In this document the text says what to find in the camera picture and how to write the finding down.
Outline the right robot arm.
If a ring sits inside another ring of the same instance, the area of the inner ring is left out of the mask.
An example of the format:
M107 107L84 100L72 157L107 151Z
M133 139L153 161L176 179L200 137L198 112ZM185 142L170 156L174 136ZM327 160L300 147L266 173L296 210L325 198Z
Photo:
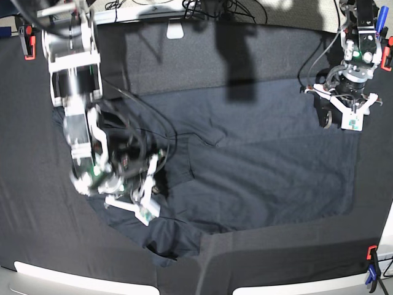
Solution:
M154 176L166 152L150 153L136 121L103 97L101 55L94 13L86 1L66 1L38 12L63 14L42 32L50 95L64 111L64 137L71 148L70 179L80 194L126 194L139 203L154 193Z

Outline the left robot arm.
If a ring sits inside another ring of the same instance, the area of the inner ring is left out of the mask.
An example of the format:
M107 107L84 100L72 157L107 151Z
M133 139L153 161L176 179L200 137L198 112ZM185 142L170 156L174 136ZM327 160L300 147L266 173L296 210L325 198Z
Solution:
M391 71L392 39L387 35L388 6L374 1L340 1L338 9L345 21L333 38L339 41L343 59L330 69L325 81L307 86L306 93L319 97L320 125L333 124L343 130L360 132L370 108L382 100L364 92L378 68Z

